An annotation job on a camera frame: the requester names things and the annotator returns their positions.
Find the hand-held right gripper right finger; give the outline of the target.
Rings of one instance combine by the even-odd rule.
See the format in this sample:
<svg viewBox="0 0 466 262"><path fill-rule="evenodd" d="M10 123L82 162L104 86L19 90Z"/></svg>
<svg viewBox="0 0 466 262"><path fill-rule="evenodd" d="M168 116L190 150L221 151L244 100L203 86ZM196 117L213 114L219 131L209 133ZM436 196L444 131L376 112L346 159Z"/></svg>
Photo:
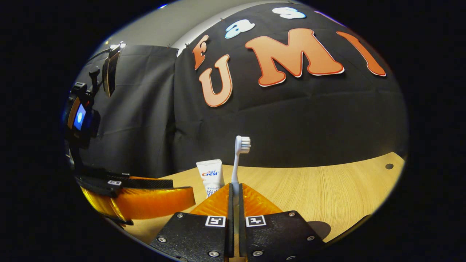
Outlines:
<svg viewBox="0 0 466 262"><path fill-rule="evenodd" d="M244 183L239 193L238 246L247 261L309 261L325 247L298 211L283 212Z"/></svg>

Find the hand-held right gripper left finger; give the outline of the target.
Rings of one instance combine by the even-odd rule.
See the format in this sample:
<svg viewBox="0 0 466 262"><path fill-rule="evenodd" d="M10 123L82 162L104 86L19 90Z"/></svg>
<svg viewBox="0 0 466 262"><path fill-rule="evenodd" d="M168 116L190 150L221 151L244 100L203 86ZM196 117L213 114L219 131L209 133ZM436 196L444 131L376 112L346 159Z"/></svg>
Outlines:
<svg viewBox="0 0 466 262"><path fill-rule="evenodd" d="M227 261L234 256L233 192L227 188L226 215L176 212L152 240L157 252L181 261Z"/></svg>

